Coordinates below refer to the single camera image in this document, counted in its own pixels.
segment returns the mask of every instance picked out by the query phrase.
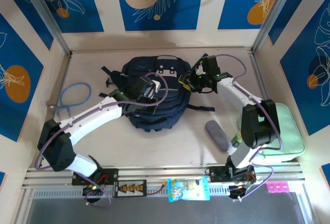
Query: wall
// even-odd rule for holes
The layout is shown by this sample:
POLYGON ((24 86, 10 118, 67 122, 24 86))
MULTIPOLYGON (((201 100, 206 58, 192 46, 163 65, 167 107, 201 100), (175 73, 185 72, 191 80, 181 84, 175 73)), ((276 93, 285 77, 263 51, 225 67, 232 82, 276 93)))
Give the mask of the wall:
MULTIPOLYGON (((299 157, 299 161, 306 178, 308 195, 322 223, 328 223, 330 190, 320 168, 322 165, 330 163, 330 126, 328 125, 318 132, 308 135, 302 115, 291 91, 292 89, 279 63, 324 1, 303 0, 276 43, 272 45, 271 40, 266 39, 261 49, 256 53, 256 57, 263 72, 262 75, 270 97, 277 102, 285 103, 291 109, 297 126, 304 138, 306 151, 304 155, 299 157)), ((306 36, 306 38, 314 42, 313 36, 306 36)), ((300 55, 298 57, 299 59, 295 68, 297 74, 297 70, 300 70, 299 64, 302 63, 299 61, 305 59, 303 56, 300 57, 300 55)), ((302 89, 306 83, 307 77, 302 82, 302 89)), ((324 107, 323 110, 329 117, 330 107, 324 107)))
MULTIPOLYGON (((31 21, 26 0, 15 0, 31 21)), ((250 47, 273 0, 45 0, 73 51, 250 47)), ((45 44, 47 34, 43 35, 45 44)))
MULTIPOLYGON (((46 114, 45 102, 50 96, 64 54, 56 42, 53 42, 50 50, 48 50, 13 0, 2 0, 0 2, 0 14, 43 65, 43 71, 34 95, 30 94, 33 98, 17 141, 0 135, 0 171, 5 173, 5 179, 0 187, 0 223, 9 223, 18 202, 26 169, 31 164, 36 151, 36 144, 46 114)), ((5 45, 9 45, 9 47, 16 46, 15 43, 5 45)), ((0 63, 13 60, 11 57, 4 57, 2 51, 0 63)), ((6 120, 11 122, 12 117, 8 116, 6 120)))

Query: snack bag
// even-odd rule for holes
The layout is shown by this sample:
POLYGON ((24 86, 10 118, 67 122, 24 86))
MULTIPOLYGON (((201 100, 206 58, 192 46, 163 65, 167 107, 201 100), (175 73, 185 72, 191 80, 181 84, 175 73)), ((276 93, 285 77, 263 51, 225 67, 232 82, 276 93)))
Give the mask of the snack bag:
POLYGON ((184 180, 168 179, 167 185, 170 202, 177 200, 210 200, 207 177, 184 180))

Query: gray sponge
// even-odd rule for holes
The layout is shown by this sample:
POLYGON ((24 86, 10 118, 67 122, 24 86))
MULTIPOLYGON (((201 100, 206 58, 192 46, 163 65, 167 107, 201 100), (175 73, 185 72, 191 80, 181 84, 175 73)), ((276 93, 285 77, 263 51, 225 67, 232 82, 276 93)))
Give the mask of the gray sponge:
POLYGON ((227 152, 232 148, 231 140, 216 121, 208 121, 205 128, 221 151, 227 152))

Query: light green bag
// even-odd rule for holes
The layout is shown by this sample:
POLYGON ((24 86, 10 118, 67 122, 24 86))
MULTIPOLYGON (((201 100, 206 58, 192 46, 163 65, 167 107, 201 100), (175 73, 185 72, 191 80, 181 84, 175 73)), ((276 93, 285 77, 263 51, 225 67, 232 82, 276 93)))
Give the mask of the light green bag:
MULTIPOLYGON (((290 161, 305 152, 305 145, 299 130, 295 124, 290 109, 280 103, 276 103, 276 110, 280 128, 280 136, 283 141, 283 149, 279 151, 263 150, 255 157, 255 163, 280 163, 290 161)), ((238 125, 241 124, 241 117, 238 119, 238 125)), ((278 139, 275 139, 268 145, 270 148, 278 148, 278 139)))

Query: white tabletop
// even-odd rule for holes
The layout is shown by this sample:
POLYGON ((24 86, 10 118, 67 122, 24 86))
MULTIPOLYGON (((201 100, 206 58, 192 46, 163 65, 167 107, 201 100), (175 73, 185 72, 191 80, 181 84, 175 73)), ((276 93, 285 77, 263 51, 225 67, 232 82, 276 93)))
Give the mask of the white tabletop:
MULTIPOLYGON (((174 50, 136 50, 93 53, 74 53, 63 87, 76 82, 86 82, 92 87, 90 100, 71 108, 71 115, 94 106, 102 100, 100 92, 110 93, 115 89, 106 87, 108 75, 101 70, 106 66, 110 71, 121 71, 123 65, 137 56, 174 55, 194 65, 204 53, 209 55, 231 54, 241 58, 248 68, 244 78, 238 80, 251 93, 260 96, 250 55, 244 49, 174 49, 174 50)), ((229 57, 218 58, 222 72, 233 76, 243 72, 239 62, 229 57)), ((88 94, 86 86, 73 87, 63 97, 65 104, 80 102, 88 94)), ((205 131, 205 123, 216 120, 230 139, 237 133, 236 118, 239 110, 221 97, 220 94, 193 93, 190 104, 212 106, 216 112, 186 109, 179 122, 171 130, 146 133, 136 129, 126 117, 113 120, 85 136, 75 147, 82 155, 92 155, 102 166, 118 167, 165 167, 189 166, 211 163, 225 163, 227 153, 221 152, 205 131)), ((62 109, 61 119, 68 117, 62 109)))

